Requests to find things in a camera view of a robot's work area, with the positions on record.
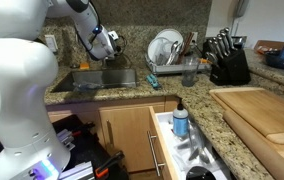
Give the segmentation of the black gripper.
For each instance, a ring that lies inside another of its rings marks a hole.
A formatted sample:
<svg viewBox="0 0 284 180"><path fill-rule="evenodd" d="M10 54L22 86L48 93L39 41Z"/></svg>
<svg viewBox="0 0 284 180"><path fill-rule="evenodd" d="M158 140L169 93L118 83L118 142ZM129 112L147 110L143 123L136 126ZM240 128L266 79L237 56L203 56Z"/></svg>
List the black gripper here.
<svg viewBox="0 0 284 180"><path fill-rule="evenodd" d="M110 31L108 33L110 37L110 42L112 45L112 48L114 50L113 55L114 56L120 56L124 53L126 48L126 39L124 36L119 35L116 31Z"/></svg>

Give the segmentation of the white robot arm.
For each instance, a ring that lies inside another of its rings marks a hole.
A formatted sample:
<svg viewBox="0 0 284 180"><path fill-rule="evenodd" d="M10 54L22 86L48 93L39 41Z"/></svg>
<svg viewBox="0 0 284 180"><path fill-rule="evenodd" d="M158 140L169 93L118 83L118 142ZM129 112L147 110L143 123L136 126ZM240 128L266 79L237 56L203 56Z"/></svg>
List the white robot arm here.
<svg viewBox="0 0 284 180"><path fill-rule="evenodd" d="M44 103L58 63L37 41L47 18L65 16L92 59L116 53L90 0L0 0L0 180L28 178L36 168L56 179L70 161Z"/></svg>

